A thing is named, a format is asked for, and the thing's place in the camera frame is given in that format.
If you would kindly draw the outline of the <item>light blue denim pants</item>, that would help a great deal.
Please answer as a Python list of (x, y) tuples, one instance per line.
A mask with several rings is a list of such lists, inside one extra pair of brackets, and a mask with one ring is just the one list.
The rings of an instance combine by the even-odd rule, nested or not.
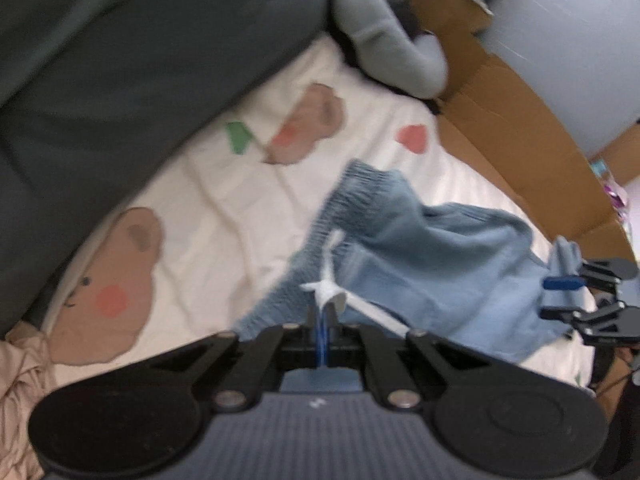
[[(340, 242), (326, 258), (335, 233)], [(544, 306), (585, 305), (585, 289), (544, 289), (549, 276), (582, 265), (574, 242), (558, 237), (547, 259), (534, 233), (500, 209), (458, 203), (427, 206), (397, 170), (350, 162), (324, 202), (282, 280), (236, 324), (244, 339), (264, 328), (303, 321), (323, 263), (341, 289), (374, 304), (405, 330), (417, 328), (494, 358), (519, 363), (563, 337)]]

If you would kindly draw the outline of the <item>brown cardboard box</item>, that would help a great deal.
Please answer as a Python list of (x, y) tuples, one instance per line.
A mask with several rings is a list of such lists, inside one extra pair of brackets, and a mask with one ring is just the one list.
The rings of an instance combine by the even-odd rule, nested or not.
[(585, 154), (543, 99), (480, 36), (494, 14), (473, 0), (411, 0), (442, 43), (449, 80), (440, 98), (442, 146), (516, 203), (552, 240), (588, 258), (628, 258), (631, 244)]

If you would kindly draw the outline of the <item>cream bear print bedsheet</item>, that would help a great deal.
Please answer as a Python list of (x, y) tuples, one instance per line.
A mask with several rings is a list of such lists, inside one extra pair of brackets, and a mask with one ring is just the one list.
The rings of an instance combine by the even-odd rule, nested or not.
[[(534, 254), (550, 255), (554, 240), (442, 147), (438, 120), (422, 102), (368, 81), (324, 36), (186, 144), (88, 238), (44, 321), (55, 383), (224, 330), (241, 337), (236, 324), (282, 280), (353, 160), (399, 171), (427, 206), (510, 212), (532, 228)], [(341, 293), (343, 323), (375, 324), (392, 336), (409, 331), (339, 288), (332, 262), (303, 289), (311, 294), (307, 310)], [(514, 364), (587, 385), (590, 353), (567, 328)]]

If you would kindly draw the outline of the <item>beige crumpled cloth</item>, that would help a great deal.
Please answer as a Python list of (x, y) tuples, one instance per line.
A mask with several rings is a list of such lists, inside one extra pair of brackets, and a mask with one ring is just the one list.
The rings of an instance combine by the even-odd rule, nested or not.
[(43, 477), (27, 426), (36, 404), (54, 388), (46, 335), (26, 322), (18, 322), (1, 341), (2, 479)]

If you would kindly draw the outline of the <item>dark grey blanket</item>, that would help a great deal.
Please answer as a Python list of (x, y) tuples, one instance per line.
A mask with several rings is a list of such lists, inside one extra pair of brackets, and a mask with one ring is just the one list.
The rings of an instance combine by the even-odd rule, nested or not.
[(1, 0), (1, 327), (328, 0)]

